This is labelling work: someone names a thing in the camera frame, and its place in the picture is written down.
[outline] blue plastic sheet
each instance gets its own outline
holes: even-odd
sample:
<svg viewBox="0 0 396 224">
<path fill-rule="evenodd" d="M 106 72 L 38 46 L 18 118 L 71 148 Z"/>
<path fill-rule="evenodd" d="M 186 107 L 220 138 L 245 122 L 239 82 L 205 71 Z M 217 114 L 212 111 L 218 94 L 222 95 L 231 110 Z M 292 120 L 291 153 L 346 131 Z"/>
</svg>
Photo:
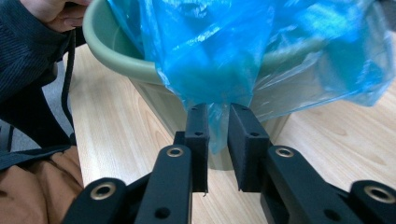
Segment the blue plastic sheet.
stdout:
<svg viewBox="0 0 396 224">
<path fill-rule="evenodd" d="M 395 76 L 375 1 L 108 2 L 183 105 L 210 105 L 215 153 L 229 103 L 249 105 L 260 121 L 340 99 L 373 105 Z"/>
</svg>

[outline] dark sleeve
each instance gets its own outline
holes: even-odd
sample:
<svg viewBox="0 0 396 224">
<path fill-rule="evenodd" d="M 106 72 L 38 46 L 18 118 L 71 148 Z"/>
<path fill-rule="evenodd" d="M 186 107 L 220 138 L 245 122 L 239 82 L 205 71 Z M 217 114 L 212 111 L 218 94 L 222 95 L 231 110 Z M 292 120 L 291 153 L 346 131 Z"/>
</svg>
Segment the dark sleeve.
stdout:
<svg viewBox="0 0 396 224">
<path fill-rule="evenodd" d="M 63 56 L 68 35 L 43 25 L 19 0 L 0 0 L 0 103 Z"/>
</svg>

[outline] wooden table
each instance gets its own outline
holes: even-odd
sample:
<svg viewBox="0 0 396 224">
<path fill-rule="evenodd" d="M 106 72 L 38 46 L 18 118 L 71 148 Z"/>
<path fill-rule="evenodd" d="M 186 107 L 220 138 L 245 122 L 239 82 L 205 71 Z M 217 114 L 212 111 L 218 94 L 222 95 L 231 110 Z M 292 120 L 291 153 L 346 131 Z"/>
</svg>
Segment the wooden table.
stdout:
<svg viewBox="0 0 396 224">
<path fill-rule="evenodd" d="M 77 50 L 70 90 L 84 184 L 116 177 L 129 184 L 149 173 L 172 143 L 126 77 Z M 347 102 L 294 113 L 277 143 L 294 147 L 326 181 L 349 190 L 373 179 L 396 188 L 396 83 L 374 107 Z M 193 223 L 265 223 L 260 194 L 237 191 L 233 171 L 209 169 L 209 194 L 193 194 Z"/>
</svg>

